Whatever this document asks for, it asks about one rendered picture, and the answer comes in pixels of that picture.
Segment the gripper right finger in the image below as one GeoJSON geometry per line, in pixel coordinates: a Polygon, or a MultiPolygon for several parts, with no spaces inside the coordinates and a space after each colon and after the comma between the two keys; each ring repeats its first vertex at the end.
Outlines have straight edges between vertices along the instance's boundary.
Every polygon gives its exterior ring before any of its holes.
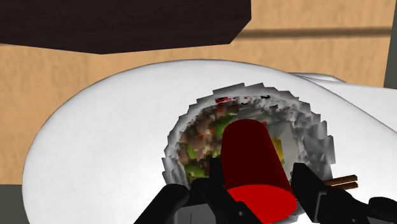
{"type": "Polygon", "coordinates": [[[295,163],[291,188],[307,216],[318,224],[397,224],[397,201],[372,197],[367,204],[328,186],[304,163],[295,163]]]}

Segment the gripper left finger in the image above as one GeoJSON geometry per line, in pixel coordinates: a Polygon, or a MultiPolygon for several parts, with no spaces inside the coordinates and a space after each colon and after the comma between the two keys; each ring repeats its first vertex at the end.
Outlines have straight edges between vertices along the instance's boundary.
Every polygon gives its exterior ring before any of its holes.
{"type": "Polygon", "coordinates": [[[262,224],[223,186],[218,158],[210,160],[208,178],[193,180],[191,187],[165,185],[134,224],[262,224]]]}

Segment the red cylinder cup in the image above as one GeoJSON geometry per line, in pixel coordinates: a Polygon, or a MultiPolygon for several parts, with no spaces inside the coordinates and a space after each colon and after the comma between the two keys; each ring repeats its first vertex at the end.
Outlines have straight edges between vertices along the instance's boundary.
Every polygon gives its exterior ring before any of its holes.
{"type": "Polygon", "coordinates": [[[226,126],[220,160],[228,193],[263,224],[295,211],[295,196],[264,124],[243,119],[226,126]]]}

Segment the brown chopstick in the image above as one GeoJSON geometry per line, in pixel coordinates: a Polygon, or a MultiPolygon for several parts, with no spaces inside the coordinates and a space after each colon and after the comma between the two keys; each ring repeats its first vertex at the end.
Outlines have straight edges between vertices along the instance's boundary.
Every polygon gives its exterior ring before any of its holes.
{"type": "Polygon", "coordinates": [[[358,180],[358,177],[356,175],[349,175],[349,176],[343,176],[339,178],[333,178],[324,181],[326,185],[334,186],[334,185],[343,185],[346,183],[352,183],[358,180]]]}
{"type": "Polygon", "coordinates": [[[343,183],[339,185],[333,185],[334,188],[343,189],[343,190],[350,190],[358,187],[357,182],[350,182],[350,183],[343,183]]]}

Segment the white bowl with salad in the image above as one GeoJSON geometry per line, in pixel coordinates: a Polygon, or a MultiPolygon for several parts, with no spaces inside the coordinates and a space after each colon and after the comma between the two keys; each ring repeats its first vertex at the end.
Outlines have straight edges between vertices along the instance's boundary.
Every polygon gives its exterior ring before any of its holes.
{"type": "Polygon", "coordinates": [[[163,177],[166,183],[190,186],[209,175],[209,161],[220,156],[226,126],[236,120],[257,120],[266,126],[286,177],[293,164],[305,163],[320,179],[332,179],[333,137],[327,123],[288,91],[263,84],[240,83],[197,99],[181,115],[168,136],[163,177]]]}

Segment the small white plate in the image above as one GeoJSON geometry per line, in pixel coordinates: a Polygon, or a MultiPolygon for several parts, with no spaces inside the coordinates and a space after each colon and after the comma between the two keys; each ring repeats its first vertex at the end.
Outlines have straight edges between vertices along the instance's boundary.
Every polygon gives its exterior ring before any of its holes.
{"type": "Polygon", "coordinates": [[[291,73],[319,86],[362,109],[397,132],[397,90],[347,83],[327,74],[291,73]]]}

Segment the large white plate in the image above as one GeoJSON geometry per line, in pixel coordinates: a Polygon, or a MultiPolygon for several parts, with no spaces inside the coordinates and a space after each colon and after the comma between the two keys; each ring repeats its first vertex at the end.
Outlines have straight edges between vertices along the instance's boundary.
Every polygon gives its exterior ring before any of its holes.
{"type": "Polygon", "coordinates": [[[169,132],[189,105],[216,89],[262,83],[287,90],[327,121],[336,176],[352,195],[397,200],[397,132],[344,98],[276,69],[225,60],[141,66],[82,90],[47,119],[25,160],[30,224],[133,224],[164,186],[169,132]]]}

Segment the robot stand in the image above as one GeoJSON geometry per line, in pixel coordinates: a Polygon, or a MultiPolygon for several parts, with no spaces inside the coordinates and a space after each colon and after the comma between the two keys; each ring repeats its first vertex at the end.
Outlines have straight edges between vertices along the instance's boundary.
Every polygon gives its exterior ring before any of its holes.
{"type": "Polygon", "coordinates": [[[231,43],[251,0],[0,0],[0,43],[111,54],[231,43]]]}

